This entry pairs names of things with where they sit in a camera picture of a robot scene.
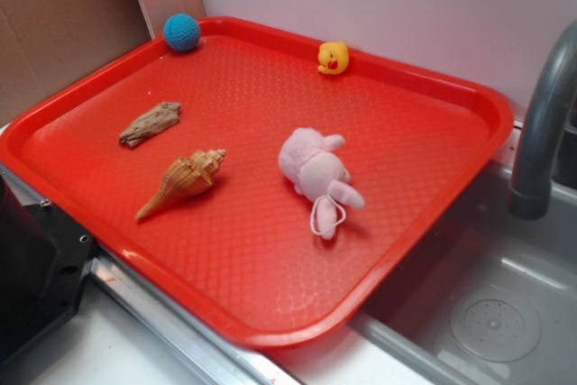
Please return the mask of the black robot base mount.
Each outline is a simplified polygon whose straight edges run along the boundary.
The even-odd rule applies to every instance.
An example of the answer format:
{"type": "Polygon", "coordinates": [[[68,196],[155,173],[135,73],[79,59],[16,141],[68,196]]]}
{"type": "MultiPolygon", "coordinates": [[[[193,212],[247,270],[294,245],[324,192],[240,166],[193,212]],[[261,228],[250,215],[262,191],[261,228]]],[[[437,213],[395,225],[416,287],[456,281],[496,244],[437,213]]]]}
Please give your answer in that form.
{"type": "Polygon", "coordinates": [[[53,204],[23,205],[1,181],[1,365],[68,322],[94,236],[53,204]]]}

